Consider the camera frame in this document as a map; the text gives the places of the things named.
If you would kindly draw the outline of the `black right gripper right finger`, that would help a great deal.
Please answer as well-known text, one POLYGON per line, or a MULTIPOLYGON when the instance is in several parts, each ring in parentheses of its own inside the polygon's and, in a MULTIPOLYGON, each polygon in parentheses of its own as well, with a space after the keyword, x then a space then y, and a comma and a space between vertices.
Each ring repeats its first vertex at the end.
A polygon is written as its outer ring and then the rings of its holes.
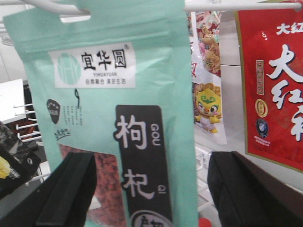
POLYGON ((301 227, 303 195, 240 153, 213 152, 207 184, 223 227, 301 227))

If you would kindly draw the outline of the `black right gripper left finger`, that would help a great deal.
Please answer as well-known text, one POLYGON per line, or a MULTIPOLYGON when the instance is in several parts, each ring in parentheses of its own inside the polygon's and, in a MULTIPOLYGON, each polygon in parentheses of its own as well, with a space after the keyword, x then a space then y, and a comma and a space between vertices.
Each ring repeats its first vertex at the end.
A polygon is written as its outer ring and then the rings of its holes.
POLYGON ((53 173, 1 218, 2 227, 82 227, 97 185, 92 153, 70 152, 53 173))

